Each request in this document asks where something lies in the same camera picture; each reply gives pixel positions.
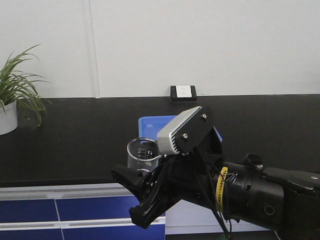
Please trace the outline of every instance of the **white wall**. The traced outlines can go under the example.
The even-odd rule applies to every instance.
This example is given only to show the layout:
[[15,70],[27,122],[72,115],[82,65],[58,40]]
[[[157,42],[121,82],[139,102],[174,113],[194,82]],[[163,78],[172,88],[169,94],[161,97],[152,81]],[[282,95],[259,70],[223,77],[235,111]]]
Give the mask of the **white wall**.
[[0,66],[24,66],[44,97],[320,93],[317,0],[0,0]]
[[92,0],[102,96],[320,93],[320,1]]
[[51,83],[37,87],[44,97],[94,97],[87,0],[0,0],[0,68],[11,52],[42,44],[38,60],[21,65]]

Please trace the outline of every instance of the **white flower pot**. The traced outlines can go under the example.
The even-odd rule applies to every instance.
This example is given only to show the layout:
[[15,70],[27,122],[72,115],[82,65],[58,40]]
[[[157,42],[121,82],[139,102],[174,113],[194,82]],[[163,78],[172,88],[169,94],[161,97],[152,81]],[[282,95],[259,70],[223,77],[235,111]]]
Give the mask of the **white flower pot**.
[[5,105],[5,111],[0,107],[0,135],[10,133],[18,126],[17,102]]

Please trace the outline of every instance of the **blue plastic bin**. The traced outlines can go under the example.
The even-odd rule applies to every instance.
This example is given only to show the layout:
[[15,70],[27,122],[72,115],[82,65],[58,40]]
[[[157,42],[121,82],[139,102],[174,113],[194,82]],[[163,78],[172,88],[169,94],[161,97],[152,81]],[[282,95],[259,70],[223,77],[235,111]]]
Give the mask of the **blue plastic bin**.
[[[158,140],[158,132],[175,117],[176,115],[140,117],[138,120],[139,138],[145,137]],[[214,130],[217,133],[220,142],[222,142],[222,137],[215,127]]]

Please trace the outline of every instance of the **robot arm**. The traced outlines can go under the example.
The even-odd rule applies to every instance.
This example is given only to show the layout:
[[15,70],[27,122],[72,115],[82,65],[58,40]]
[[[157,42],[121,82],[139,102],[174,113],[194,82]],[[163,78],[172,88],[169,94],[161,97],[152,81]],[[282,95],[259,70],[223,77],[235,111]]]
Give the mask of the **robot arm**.
[[224,161],[212,119],[207,107],[198,106],[168,123],[157,136],[162,158],[152,172],[120,165],[111,170],[140,202],[129,210],[132,222],[147,228],[185,200],[211,209],[228,239],[223,218],[277,231],[283,240],[312,239],[320,231],[320,175],[264,168],[254,154]]

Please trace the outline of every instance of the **blue cabinet door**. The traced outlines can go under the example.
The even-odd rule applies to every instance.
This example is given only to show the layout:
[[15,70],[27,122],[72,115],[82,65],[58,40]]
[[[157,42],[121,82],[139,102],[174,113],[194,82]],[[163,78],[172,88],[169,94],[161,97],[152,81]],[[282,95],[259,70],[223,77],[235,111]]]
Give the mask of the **blue cabinet door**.
[[61,221],[130,218],[139,204],[135,196],[109,196],[56,200]]
[[53,199],[0,201],[0,223],[49,221],[58,221]]
[[63,229],[64,240],[165,240],[165,225]]
[[1,240],[63,240],[61,229],[0,231]]

